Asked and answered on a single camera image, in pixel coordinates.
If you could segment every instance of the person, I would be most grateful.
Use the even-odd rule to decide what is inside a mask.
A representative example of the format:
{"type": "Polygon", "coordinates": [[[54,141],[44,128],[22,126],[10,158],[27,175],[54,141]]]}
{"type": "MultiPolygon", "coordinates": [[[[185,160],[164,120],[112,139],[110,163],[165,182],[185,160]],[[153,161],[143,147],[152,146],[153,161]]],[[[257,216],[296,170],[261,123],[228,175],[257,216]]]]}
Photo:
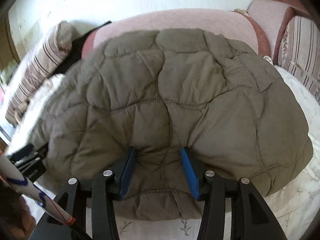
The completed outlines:
{"type": "Polygon", "coordinates": [[[28,240],[35,227],[24,198],[0,176],[0,239],[28,240]]]}

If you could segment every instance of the blue gripper pad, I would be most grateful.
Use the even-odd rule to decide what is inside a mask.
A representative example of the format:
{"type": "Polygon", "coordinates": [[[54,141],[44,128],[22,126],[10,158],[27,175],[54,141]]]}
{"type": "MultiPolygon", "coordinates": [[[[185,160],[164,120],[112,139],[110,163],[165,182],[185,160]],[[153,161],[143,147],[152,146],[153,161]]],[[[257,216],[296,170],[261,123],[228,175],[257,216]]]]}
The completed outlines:
{"type": "Polygon", "coordinates": [[[125,164],[125,167],[123,169],[123,172],[122,172],[121,178],[120,178],[121,188],[119,191],[119,196],[120,196],[121,200],[124,198],[125,194],[127,194],[130,180],[131,180],[131,176],[132,176],[133,169],[134,169],[134,164],[136,161],[136,155],[137,155],[137,151],[134,147],[132,147],[131,152],[129,153],[128,160],[125,164]]]}
{"type": "Polygon", "coordinates": [[[199,201],[200,191],[199,191],[199,181],[196,176],[195,170],[193,169],[191,162],[189,160],[188,154],[185,149],[181,149],[181,161],[183,166],[184,175],[186,176],[190,193],[195,200],[199,201]]]}

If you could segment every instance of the comforter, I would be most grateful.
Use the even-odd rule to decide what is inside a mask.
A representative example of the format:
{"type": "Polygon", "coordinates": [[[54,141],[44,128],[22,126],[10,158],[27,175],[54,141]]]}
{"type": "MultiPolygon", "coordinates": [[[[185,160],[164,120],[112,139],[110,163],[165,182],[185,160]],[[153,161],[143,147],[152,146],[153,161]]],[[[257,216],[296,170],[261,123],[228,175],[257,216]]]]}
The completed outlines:
{"type": "Polygon", "coordinates": [[[125,33],[67,73],[30,136],[49,141],[39,179],[57,192],[139,149],[118,216],[200,218],[179,150],[208,169],[248,177],[263,196],[293,180],[312,157],[308,124],[279,73],[245,43],[200,29],[125,33]]]}

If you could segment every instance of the striped cushion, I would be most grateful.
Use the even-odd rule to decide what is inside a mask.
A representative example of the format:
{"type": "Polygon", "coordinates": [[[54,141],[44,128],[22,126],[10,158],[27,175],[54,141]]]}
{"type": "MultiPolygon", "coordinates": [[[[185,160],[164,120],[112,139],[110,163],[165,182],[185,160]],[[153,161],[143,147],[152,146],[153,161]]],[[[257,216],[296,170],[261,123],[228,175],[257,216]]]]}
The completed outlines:
{"type": "Polygon", "coordinates": [[[37,91],[43,81],[50,77],[72,49],[72,29],[68,22],[54,26],[47,36],[23,58],[9,84],[5,117],[14,126],[22,116],[29,98],[37,91]]]}
{"type": "Polygon", "coordinates": [[[291,19],[281,41],[278,62],[320,102],[320,32],[313,21],[301,16],[291,19]]]}

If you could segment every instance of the white wall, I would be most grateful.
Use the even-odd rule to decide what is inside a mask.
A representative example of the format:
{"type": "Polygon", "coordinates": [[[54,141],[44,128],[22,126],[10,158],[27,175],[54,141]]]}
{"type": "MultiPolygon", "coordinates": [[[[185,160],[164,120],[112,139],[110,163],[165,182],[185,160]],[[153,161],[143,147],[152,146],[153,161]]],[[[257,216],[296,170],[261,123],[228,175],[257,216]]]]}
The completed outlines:
{"type": "Polygon", "coordinates": [[[252,0],[17,0],[9,11],[19,57],[32,48],[51,26],[73,21],[84,34],[94,26],[141,13],[175,8],[247,9],[252,0]]]}

